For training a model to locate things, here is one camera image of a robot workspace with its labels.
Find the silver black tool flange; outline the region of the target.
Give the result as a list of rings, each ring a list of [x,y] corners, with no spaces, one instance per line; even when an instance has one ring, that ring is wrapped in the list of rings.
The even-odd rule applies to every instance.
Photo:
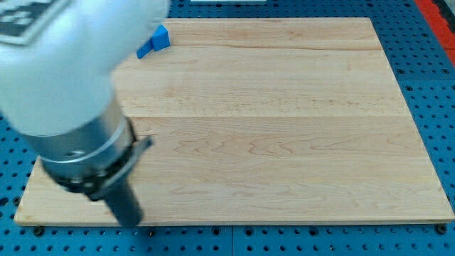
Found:
[[[56,183],[72,193],[83,193],[92,201],[106,200],[115,192],[134,199],[127,177],[153,144],[150,136],[138,139],[132,121],[123,114],[116,99],[69,132],[26,135],[24,139]]]

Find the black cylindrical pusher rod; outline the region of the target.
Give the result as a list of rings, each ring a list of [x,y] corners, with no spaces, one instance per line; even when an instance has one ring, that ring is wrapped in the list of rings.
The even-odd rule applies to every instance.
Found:
[[[134,228],[141,222],[143,211],[128,180],[116,182],[103,200],[122,227]]]

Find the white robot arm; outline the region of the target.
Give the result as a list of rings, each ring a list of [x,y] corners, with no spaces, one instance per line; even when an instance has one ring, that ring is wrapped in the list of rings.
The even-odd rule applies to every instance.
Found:
[[[150,39],[170,5],[1,3],[1,113],[57,184],[103,200],[128,228],[143,213],[127,177],[152,140],[137,138],[111,74]]]

